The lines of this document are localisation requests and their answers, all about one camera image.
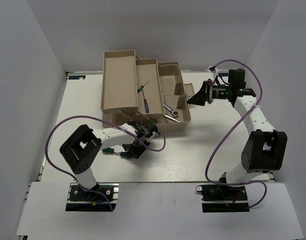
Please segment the small ratchet wrench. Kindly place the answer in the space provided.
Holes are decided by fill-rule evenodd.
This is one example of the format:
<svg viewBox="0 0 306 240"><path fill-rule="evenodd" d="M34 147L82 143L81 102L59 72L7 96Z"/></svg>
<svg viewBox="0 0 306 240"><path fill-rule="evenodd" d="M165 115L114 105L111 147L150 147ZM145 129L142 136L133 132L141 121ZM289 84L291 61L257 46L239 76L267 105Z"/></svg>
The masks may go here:
<svg viewBox="0 0 306 240"><path fill-rule="evenodd" d="M175 119L175 118L173 118L173 117L170 117L170 116L168 116L167 114L164 114L163 117L164 117L165 119L167 119L167 120L171 120L171 121L173 121L173 122L180 123L179 120L177 120L177 119Z"/></svg>

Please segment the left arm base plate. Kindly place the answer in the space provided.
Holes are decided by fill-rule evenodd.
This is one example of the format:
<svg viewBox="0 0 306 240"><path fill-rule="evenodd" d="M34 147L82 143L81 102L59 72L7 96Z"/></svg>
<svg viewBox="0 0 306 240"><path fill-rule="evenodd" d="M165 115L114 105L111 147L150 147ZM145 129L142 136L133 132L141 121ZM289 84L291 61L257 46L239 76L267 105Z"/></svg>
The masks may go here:
<svg viewBox="0 0 306 240"><path fill-rule="evenodd" d="M71 183L66 201L66 212L112 212L115 210L119 183L100 183L98 192L104 194L106 198L97 193L84 191L78 184Z"/></svg>

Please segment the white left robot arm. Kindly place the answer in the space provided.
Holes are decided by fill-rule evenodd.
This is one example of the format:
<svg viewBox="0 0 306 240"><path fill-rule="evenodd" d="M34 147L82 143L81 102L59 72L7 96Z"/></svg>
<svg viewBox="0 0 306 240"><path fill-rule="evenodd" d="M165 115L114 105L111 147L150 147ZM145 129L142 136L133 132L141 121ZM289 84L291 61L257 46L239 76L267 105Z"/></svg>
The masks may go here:
<svg viewBox="0 0 306 240"><path fill-rule="evenodd" d="M82 185L81 193L89 200L98 195L98 183L91 166L100 151L120 145L128 158L137 159L158 133L158 128L152 121L145 124L130 121L120 127L121 130L114 127L91 129L86 124L81 125L59 149Z"/></svg>

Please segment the large ratchet wrench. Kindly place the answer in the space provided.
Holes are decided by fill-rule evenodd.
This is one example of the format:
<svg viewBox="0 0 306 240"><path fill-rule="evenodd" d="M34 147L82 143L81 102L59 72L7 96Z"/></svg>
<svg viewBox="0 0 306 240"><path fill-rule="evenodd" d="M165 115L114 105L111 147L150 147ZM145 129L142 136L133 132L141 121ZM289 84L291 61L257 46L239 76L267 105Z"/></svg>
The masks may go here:
<svg viewBox="0 0 306 240"><path fill-rule="evenodd" d="M174 118L177 118L178 117L178 112L176 111L176 110L174 110L174 109L172 109L169 105L167 105L166 103L163 103L163 106L164 106L164 108L166 109L166 110L168 110L170 113L171 113L171 115L174 117Z"/></svg>

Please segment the black green precision screwdriver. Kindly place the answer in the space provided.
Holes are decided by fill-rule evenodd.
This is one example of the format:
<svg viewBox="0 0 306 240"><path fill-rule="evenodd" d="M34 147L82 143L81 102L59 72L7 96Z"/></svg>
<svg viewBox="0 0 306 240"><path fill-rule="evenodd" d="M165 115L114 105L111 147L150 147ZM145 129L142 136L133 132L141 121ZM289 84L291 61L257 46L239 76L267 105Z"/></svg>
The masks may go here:
<svg viewBox="0 0 306 240"><path fill-rule="evenodd" d="M144 88L148 83L149 83L149 81L147 81L144 85L141 85L141 86L138 88L137 92L138 92L138 93L141 92L141 91L143 90L143 88Z"/></svg>

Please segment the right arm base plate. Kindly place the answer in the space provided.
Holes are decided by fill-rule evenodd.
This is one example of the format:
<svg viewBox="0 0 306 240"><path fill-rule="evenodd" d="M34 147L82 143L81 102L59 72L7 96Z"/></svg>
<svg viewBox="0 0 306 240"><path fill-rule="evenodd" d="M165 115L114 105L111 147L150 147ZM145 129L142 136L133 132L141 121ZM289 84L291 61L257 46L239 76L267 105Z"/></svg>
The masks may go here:
<svg viewBox="0 0 306 240"><path fill-rule="evenodd" d="M202 184L196 186L196 193L202 196L203 213L245 213L250 211L244 186Z"/></svg>

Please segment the green stubby screwdriver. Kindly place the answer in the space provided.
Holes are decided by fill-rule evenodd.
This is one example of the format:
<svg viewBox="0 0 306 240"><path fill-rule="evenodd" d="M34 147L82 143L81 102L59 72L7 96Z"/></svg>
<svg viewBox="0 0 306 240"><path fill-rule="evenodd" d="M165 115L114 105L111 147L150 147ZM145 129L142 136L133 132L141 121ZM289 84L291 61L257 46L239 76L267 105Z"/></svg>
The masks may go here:
<svg viewBox="0 0 306 240"><path fill-rule="evenodd" d="M124 158L124 159L132 159L133 158L133 155L131 153L129 153L128 151L122 151L122 152L117 151L114 154L117 155L117 156L120 156L121 158Z"/></svg>
<svg viewBox="0 0 306 240"><path fill-rule="evenodd" d="M115 151L113 148L110 148L110 147L103 149L102 152L104 154L119 155L118 151Z"/></svg>

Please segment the blue label sticker left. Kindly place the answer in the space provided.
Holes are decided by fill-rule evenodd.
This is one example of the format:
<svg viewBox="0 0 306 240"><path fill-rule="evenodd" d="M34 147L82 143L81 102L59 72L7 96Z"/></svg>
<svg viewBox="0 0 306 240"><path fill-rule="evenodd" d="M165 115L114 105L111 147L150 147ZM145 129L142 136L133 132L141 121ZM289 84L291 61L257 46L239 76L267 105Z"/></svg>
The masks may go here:
<svg viewBox="0 0 306 240"><path fill-rule="evenodd" d="M85 75L70 75L69 77L68 77L68 79L69 80L84 80L86 78L86 76Z"/></svg>

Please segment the blue red screwdriver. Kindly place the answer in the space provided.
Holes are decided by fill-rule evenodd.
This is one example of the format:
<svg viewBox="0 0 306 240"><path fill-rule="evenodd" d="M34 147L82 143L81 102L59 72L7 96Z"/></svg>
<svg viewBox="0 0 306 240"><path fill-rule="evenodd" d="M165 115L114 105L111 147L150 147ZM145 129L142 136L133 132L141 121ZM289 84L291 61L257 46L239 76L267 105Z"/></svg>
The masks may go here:
<svg viewBox="0 0 306 240"><path fill-rule="evenodd" d="M149 105L148 105L147 99L145 97L144 90L141 90L141 92L142 92L142 95L143 95L144 109L145 109L145 112L148 114L149 113Z"/></svg>

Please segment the blue label sticker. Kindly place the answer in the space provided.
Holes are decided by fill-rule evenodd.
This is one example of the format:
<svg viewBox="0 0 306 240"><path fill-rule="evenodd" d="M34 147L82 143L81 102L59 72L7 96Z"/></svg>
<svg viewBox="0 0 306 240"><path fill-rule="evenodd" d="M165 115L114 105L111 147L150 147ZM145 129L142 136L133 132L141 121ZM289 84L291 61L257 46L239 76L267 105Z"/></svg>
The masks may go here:
<svg viewBox="0 0 306 240"><path fill-rule="evenodd" d="M224 72L224 73L219 73L218 74L220 77L228 77L229 73L228 72Z"/></svg>
<svg viewBox="0 0 306 240"><path fill-rule="evenodd" d="M68 77L68 79L69 80L84 80L86 78L86 76L85 75L70 75L69 77Z"/></svg>

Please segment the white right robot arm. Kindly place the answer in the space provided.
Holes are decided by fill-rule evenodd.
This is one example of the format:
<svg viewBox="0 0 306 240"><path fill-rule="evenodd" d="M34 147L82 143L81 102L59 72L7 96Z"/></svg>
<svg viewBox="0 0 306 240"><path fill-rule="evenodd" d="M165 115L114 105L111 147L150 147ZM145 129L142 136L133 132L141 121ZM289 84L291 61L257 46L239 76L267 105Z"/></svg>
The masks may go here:
<svg viewBox="0 0 306 240"><path fill-rule="evenodd" d="M251 88L246 87L245 70L230 69L228 85L218 85L209 79L187 103L204 106L214 100L228 100L241 116L249 137L241 153L241 162L216 182L219 195L228 200L237 192L236 187L253 182L254 178L278 171L282 167L288 137L276 130L259 108L259 100Z"/></svg>

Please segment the beige plastic toolbox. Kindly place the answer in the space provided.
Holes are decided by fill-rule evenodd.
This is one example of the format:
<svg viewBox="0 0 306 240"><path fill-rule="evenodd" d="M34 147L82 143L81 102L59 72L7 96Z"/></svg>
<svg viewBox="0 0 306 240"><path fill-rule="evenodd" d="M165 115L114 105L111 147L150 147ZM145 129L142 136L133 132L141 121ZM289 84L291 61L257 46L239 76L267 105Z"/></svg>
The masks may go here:
<svg viewBox="0 0 306 240"><path fill-rule="evenodd" d="M141 85L149 105L145 112ZM191 121L187 100L194 95L193 85L184 83L178 62L159 62L156 58L140 58L136 51L106 51L103 54L102 117L109 124L122 125L130 120L140 123L152 120L165 132L184 130ZM174 122L163 103L178 112Z"/></svg>

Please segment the blue label sticker right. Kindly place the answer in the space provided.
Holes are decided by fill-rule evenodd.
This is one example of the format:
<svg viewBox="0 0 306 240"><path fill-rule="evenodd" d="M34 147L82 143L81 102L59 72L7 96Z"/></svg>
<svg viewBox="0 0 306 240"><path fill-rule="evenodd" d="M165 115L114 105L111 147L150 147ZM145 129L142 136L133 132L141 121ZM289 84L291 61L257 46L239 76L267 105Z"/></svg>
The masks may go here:
<svg viewBox="0 0 306 240"><path fill-rule="evenodd" d="M218 74L220 77L228 77L229 73L228 72L224 72L224 73L219 73Z"/></svg>

